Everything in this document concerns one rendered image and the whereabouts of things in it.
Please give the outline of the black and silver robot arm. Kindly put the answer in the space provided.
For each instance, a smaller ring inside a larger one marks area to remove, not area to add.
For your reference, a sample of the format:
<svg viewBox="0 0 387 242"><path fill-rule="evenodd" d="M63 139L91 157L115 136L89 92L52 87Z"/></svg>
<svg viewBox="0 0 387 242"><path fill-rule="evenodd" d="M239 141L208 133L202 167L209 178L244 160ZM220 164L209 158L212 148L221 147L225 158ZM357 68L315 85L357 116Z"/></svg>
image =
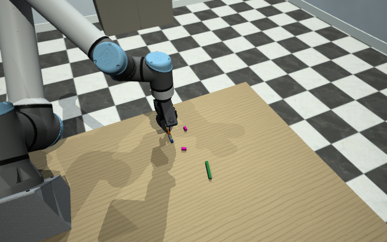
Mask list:
<svg viewBox="0 0 387 242"><path fill-rule="evenodd" d="M150 82L158 100L174 95L169 55L156 51L130 56L66 0L0 0L8 95L7 102L0 102L0 199L44 182L28 153L53 146L63 135L63 122L45 99L31 7L113 80Z"/></svg>

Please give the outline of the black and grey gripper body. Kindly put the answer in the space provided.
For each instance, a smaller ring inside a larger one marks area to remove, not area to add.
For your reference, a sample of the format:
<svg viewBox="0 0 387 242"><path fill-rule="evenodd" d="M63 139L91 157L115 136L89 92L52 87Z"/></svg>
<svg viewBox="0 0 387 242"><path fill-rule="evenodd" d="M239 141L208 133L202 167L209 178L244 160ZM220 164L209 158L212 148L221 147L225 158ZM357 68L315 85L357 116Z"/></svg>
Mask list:
<svg viewBox="0 0 387 242"><path fill-rule="evenodd" d="M171 98L172 98L172 97L171 97ZM164 116L163 116L163 113L162 113L162 109L161 109L161 106L160 106L160 102L166 102L166 101L169 101L171 98L166 99L166 100L158 100L158 99L156 99L156 98L153 99L155 111L156 111L156 113L159 115L159 118L160 118L160 119L163 119L163 120L164 120Z"/></svg>

